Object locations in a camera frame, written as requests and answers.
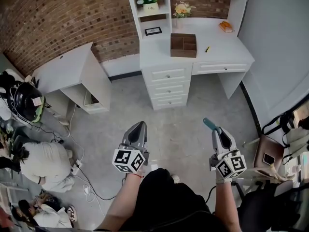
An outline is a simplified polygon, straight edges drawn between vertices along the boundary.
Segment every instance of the white shirt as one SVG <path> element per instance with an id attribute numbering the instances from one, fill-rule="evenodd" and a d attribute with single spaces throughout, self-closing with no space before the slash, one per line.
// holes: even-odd
<path id="1" fill-rule="evenodd" d="M 66 151 L 61 154 L 55 143 L 25 143 L 29 157 L 20 162 L 21 173 L 29 180 L 38 183 L 40 177 L 54 177 L 61 171 L 63 160 L 68 159 Z"/>
<path id="2" fill-rule="evenodd" d="M 58 212 L 46 204 L 42 204 L 41 211 L 33 219 L 41 227 L 72 228 L 68 214 L 62 207 Z"/>

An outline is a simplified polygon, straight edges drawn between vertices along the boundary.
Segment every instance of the sticker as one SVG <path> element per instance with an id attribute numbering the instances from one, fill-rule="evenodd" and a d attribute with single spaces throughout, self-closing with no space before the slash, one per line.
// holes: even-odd
<path id="1" fill-rule="evenodd" d="M 33 101 L 34 106 L 41 106 L 42 105 L 40 97 L 34 98 L 34 99 L 32 99 L 32 101 Z"/>
<path id="2" fill-rule="evenodd" d="M 119 171 L 124 172 L 124 173 L 132 173 L 132 171 L 127 167 L 127 166 L 119 166 L 115 165 L 116 168 L 119 169 Z"/>
<path id="3" fill-rule="evenodd" d="M 232 160 L 233 168 L 235 169 L 235 171 L 245 168 L 245 165 L 243 164 L 241 157 L 234 157 L 231 160 Z"/>
<path id="4" fill-rule="evenodd" d="M 217 166 L 217 169 L 220 171 L 223 178 L 229 176 L 232 173 L 225 161 L 223 161 L 219 166 Z"/>
<path id="5" fill-rule="evenodd" d="M 114 163 L 127 164 L 129 162 L 130 155 L 131 151 L 119 150 Z"/>
<path id="6" fill-rule="evenodd" d="M 139 153 L 139 154 L 135 157 L 135 159 L 132 161 L 131 166 L 132 166 L 132 168 L 133 168 L 135 171 L 137 171 L 137 170 L 140 168 L 140 166 L 143 164 L 143 162 L 144 162 L 144 159 L 143 159 L 143 157 L 141 156 L 141 154 Z"/>

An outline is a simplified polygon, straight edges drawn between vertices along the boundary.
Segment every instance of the chair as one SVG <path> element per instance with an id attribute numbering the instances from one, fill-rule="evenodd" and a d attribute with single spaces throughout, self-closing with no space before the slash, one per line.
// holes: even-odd
<path id="1" fill-rule="evenodd" d="M 239 193 L 242 203 L 238 208 L 239 223 L 242 232 L 266 232 L 276 223 L 276 214 L 281 208 L 276 197 L 293 188 L 292 180 L 281 184 L 269 184 L 264 189 Z"/>
<path id="2" fill-rule="evenodd" d="M 272 172 L 270 170 L 267 170 L 267 168 L 269 168 L 269 165 L 263 162 L 264 154 L 268 154 L 275 159 L 274 167 L 276 171 L 278 171 L 282 163 L 284 147 L 277 141 L 265 135 L 261 135 L 259 139 L 256 139 L 252 142 L 244 144 L 243 147 L 254 144 L 256 142 L 259 142 L 259 144 L 256 149 L 253 167 L 254 168 L 265 168 L 265 169 L 257 170 L 255 172 L 267 178 L 273 179 L 274 177 L 271 175 Z"/>

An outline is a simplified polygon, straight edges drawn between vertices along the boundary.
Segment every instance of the white wall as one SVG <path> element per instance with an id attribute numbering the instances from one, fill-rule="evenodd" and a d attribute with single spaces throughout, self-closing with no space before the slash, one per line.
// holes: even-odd
<path id="1" fill-rule="evenodd" d="M 263 126 L 309 92 L 309 0 L 249 0 L 239 38 L 255 59 L 243 82 Z"/>

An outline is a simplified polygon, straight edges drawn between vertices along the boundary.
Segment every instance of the power strip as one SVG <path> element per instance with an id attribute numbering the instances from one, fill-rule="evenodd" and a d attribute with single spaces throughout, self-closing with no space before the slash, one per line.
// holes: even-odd
<path id="1" fill-rule="evenodd" d="M 76 162 L 74 163 L 74 165 L 73 165 L 73 167 L 71 167 L 71 173 L 72 173 L 72 175 L 77 175 L 78 174 L 78 172 L 79 172 L 79 170 L 80 170 L 80 168 L 82 167 L 82 163 L 81 163 L 81 161 L 80 160 L 76 160 Z"/>

